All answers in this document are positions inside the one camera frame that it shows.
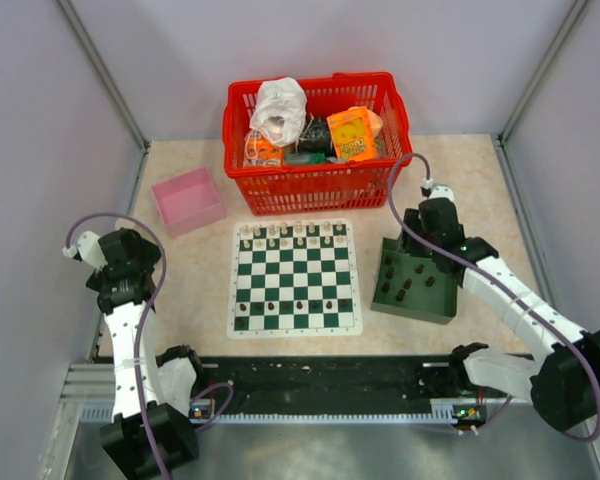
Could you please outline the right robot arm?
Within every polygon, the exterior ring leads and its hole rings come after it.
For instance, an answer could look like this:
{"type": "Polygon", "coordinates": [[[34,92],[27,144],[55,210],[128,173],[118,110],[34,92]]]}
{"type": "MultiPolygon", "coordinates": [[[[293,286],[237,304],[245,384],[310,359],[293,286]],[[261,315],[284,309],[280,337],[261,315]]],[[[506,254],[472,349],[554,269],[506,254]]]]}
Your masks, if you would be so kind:
{"type": "Polygon", "coordinates": [[[567,319],[526,286],[491,244],[466,236],[452,200],[430,197],[400,221],[404,235],[438,271],[489,306],[530,352],[524,358],[478,343],[458,348],[469,383],[531,403],[559,432],[600,417],[600,330],[589,332],[567,319]]]}

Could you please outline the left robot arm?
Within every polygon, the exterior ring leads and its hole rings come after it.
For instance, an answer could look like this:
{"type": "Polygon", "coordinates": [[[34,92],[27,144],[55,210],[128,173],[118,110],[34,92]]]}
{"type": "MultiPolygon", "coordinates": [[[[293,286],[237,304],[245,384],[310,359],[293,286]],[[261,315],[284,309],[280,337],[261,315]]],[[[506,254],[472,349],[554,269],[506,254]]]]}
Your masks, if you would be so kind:
{"type": "Polygon", "coordinates": [[[137,231],[80,235],[78,252],[94,271],[86,285],[96,292],[113,348],[115,400],[101,444],[128,479],[152,479],[199,456],[190,400],[203,369],[193,349],[179,345],[155,352],[157,317],[148,301],[156,286],[159,248],[137,231]]]}

